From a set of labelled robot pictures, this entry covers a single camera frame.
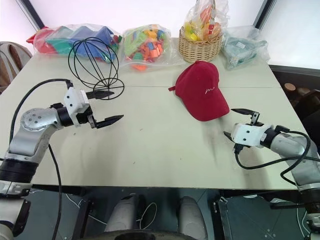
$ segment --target silver robot arm segment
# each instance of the silver robot arm segment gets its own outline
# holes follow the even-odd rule
[[[235,154],[243,147],[269,148],[282,158],[301,156],[307,147],[304,136],[292,136],[289,129],[283,126],[263,124],[258,122],[259,113],[248,109],[232,109],[234,112],[251,115],[249,124],[236,123],[231,133],[224,132],[226,137],[235,143]],[[320,160],[317,146],[311,140],[306,157]],[[306,219],[311,229],[311,239],[320,232],[320,162],[304,159],[291,170],[296,187],[307,210]],[[287,160],[289,166],[295,164],[297,159]]]
[[[55,103],[46,109],[33,108],[22,115],[20,128],[0,165],[0,240],[11,240],[24,230],[31,205],[24,197],[29,194],[50,137],[71,125],[80,127],[90,123],[92,128],[102,128],[123,117],[112,116],[96,122],[88,99],[111,94],[110,91],[86,93],[69,87],[64,97],[66,106]]]

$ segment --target plastic bag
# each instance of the plastic bag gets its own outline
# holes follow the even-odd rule
[[[270,59],[268,42],[262,38],[260,30],[253,26],[227,28],[222,52],[227,58],[228,69],[247,64],[256,58],[266,62]]]
[[[182,36],[190,41],[213,40],[228,24],[227,11],[227,0],[220,0],[219,4],[215,0],[197,0],[185,18]]]
[[[80,44],[89,39],[87,44]],[[94,24],[66,25],[55,28],[43,28],[32,36],[31,42],[35,52],[68,56],[71,50],[79,56],[87,57],[88,53],[107,62],[115,59],[122,36],[107,26]]]
[[[123,34],[120,66],[130,65],[138,71],[148,66],[165,67],[183,64],[168,29],[150,24],[129,29]]]

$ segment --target black cord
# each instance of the black cord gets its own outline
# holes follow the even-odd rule
[[[303,132],[299,132],[299,131],[288,131],[288,133],[290,134],[299,134],[301,136],[304,136],[305,139],[306,139],[306,146],[305,146],[305,149],[303,151],[303,154],[298,158],[298,160],[292,164],[290,167],[288,167],[286,170],[282,171],[280,173],[280,176],[286,180],[288,183],[291,183],[292,185],[296,185],[295,182],[289,180],[288,178],[285,177],[285,174],[290,172],[292,169],[294,169],[296,166],[298,166],[303,160],[304,158],[306,158],[308,152],[309,152],[309,149],[310,149],[310,146],[311,146],[311,140],[309,138],[309,136]]]
[[[293,185],[296,185],[293,181],[291,181],[290,179],[286,178],[284,176],[284,174],[290,172],[291,170],[293,170],[296,166],[298,166],[302,161],[303,159],[308,159],[308,160],[312,160],[312,161],[316,161],[316,162],[320,162],[320,159],[317,159],[315,157],[309,157],[307,156],[308,152],[309,152],[309,149],[310,149],[310,146],[311,146],[311,140],[309,138],[308,135],[306,135],[305,133],[303,132],[299,132],[299,131],[288,131],[287,133],[290,133],[290,134],[299,134],[299,135],[302,135],[305,137],[306,139],[306,146],[305,146],[305,149],[302,153],[302,155],[298,155],[298,156],[291,156],[291,157],[284,157],[284,158],[280,158],[280,159],[277,159],[277,160],[274,160],[274,161],[270,161],[270,162],[267,162],[267,163],[264,163],[264,164],[261,164],[261,165],[256,165],[256,166],[244,166],[241,164],[241,162],[239,161],[239,153],[240,151],[242,150],[243,148],[243,145],[239,145],[239,144],[236,144],[235,145],[235,152],[234,152],[234,156],[235,156],[235,160],[236,162],[238,163],[238,165],[243,168],[243,169],[246,169],[246,170],[252,170],[252,169],[260,169],[260,168],[264,168],[264,167],[267,167],[267,166],[270,166],[270,165],[273,165],[273,164],[277,164],[277,163],[280,163],[280,162],[284,162],[284,161],[287,161],[287,160],[295,160],[297,159],[294,164],[292,164],[291,166],[289,166],[286,170],[282,171],[280,173],[280,176],[282,177],[282,179],[284,179],[285,181],[287,181],[288,183],[290,184],[293,184]]]
[[[13,114],[13,117],[12,117],[12,121],[11,121],[11,127],[10,127],[10,137],[9,137],[9,144],[11,143],[12,141],[12,138],[14,137],[14,131],[15,131],[15,123],[16,123],[16,120],[17,120],[17,116],[18,116],[18,113],[19,113],[19,110],[21,108],[21,106],[24,104],[24,102],[26,101],[26,99],[29,97],[29,95],[35,90],[37,89],[38,87],[44,85],[44,84],[47,84],[47,83],[51,83],[51,82],[66,82],[67,85],[71,84],[71,81],[68,80],[68,79],[49,79],[49,80],[45,80],[45,81],[42,81],[42,82],[39,82],[37,85],[35,85],[33,88],[31,88],[27,93],[26,95],[24,95],[24,97],[22,98],[22,100],[20,101],[20,103],[18,104],[18,106],[16,107],[15,111],[14,111],[14,114]]]
[[[56,175],[58,177],[58,184],[59,184],[59,203],[58,203],[58,216],[56,218],[56,223],[54,226],[53,230],[53,235],[52,235],[52,240],[56,240],[57,232],[58,232],[58,227],[60,224],[60,219],[61,219],[61,211],[62,211],[62,184],[61,184],[61,177],[60,177],[60,172],[59,172],[59,167],[58,163],[55,157],[54,152],[52,151],[51,145],[48,145],[49,151],[51,153],[51,157],[53,159],[54,165],[55,165],[55,170],[56,170]]]
[[[299,157],[301,157],[301,156],[290,156],[290,157],[284,157],[284,158],[280,158],[280,159],[277,159],[277,160],[274,160],[274,161],[270,161],[270,162],[267,162],[267,163],[264,163],[264,164],[261,164],[261,165],[244,166],[244,165],[242,165],[242,163],[239,160],[239,154],[235,153],[234,156],[235,156],[235,160],[238,163],[238,165],[241,168],[246,169],[246,170],[261,169],[261,168],[264,168],[264,167],[267,167],[267,166],[270,166],[270,165],[273,165],[273,164],[281,163],[281,162],[284,162],[284,161],[287,161],[287,160],[295,160],[295,159],[298,159]],[[306,157],[304,157],[304,159],[308,159],[308,160],[312,160],[312,161],[320,163],[320,159],[315,158],[315,157],[306,156]]]
[[[70,80],[68,79],[49,79],[49,80],[45,80],[42,82],[39,82],[38,84],[36,84],[33,88],[31,88],[26,95],[24,95],[24,97],[22,98],[22,100],[20,101],[20,103],[18,104],[18,106],[16,107],[13,117],[12,117],[12,121],[11,121],[11,127],[10,127],[10,137],[9,137],[9,144],[12,141],[12,138],[14,137],[14,131],[15,131],[15,123],[16,123],[16,119],[19,113],[19,110],[21,109],[22,105],[24,104],[24,102],[26,101],[26,99],[30,96],[30,94],[37,89],[38,87],[47,84],[47,83],[51,83],[51,82],[66,82],[67,87],[72,87],[73,84],[71,83]],[[58,184],[59,184],[59,202],[58,202],[58,216],[56,219],[56,224],[54,227],[54,231],[53,231],[53,235],[52,235],[52,240],[56,240],[56,236],[57,236],[57,232],[58,232],[58,227],[60,224],[60,219],[61,219],[61,211],[62,211],[62,184],[61,184],[61,177],[60,177],[60,172],[59,172],[59,167],[58,167],[58,163],[56,160],[56,157],[54,155],[54,152],[50,146],[50,144],[48,145],[49,151],[51,153],[54,165],[55,165],[55,169],[56,169],[56,174],[58,177]]]
[[[108,76],[104,76],[103,72],[101,71],[97,61],[96,56],[93,54],[93,51],[98,52],[101,55],[101,58],[110,63],[110,71]],[[80,60],[79,56],[87,57],[93,67],[93,71],[90,72],[87,67],[84,66],[82,61]],[[83,80],[78,72],[77,65],[80,65],[90,76],[97,80],[97,82],[89,82]],[[91,88],[93,91],[97,90],[107,90],[107,91],[114,91],[118,90],[117,93],[114,93],[111,96],[106,98],[100,98],[101,100],[111,100],[119,97],[124,89],[124,83],[119,79],[118,71],[119,71],[119,59],[115,50],[104,43],[98,37],[88,37],[82,40],[77,40],[73,43],[73,46],[68,55],[68,66],[72,74],[80,80],[82,84],[86,87]]]

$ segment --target table leg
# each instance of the table leg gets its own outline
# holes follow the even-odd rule
[[[78,240],[84,237],[87,221],[93,202],[91,200],[85,201],[80,205],[78,216],[76,218],[73,229],[72,240]]]
[[[241,197],[249,195],[258,195],[266,201],[271,201],[273,198],[283,199],[295,204],[301,203],[301,194],[298,190],[219,190],[219,195],[212,199],[210,203],[210,211],[213,223],[214,239],[227,240],[233,239],[229,225],[229,217],[227,211],[227,198]],[[271,203],[270,209],[286,209],[296,208],[296,205],[282,206],[278,203]]]

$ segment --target orange toy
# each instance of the orange toy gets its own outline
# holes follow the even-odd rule
[[[149,48],[147,47],[146,50],[145,50],[145,56],[148,58],[149,55],[150,55],[150,50],[149,50]]]
[[[133,64],[132,67],[134,69],[139,70],[140,72],[144,72],[147,69],[147,65]]]
[[[159,49],[159,51],[160,51],[160,53],[162,53],[162,47],[161,47],[161,44],[158,44],[158,49]]]
[[[212,12],[213,7],[214,6],[212,4],[208,4],[203,9],[203,11],[200,13],[200,19],[201,19],[203,25],[205,25],[205,24],[210,22],[210,19],[212,17],[211,16],[211,12]]]
[[[151,51],[150,51],[150,56],[151,56],[152,58],[157,58],[157,57],[158,57],[158,51],[157,51],[157,49],[151,50]]]

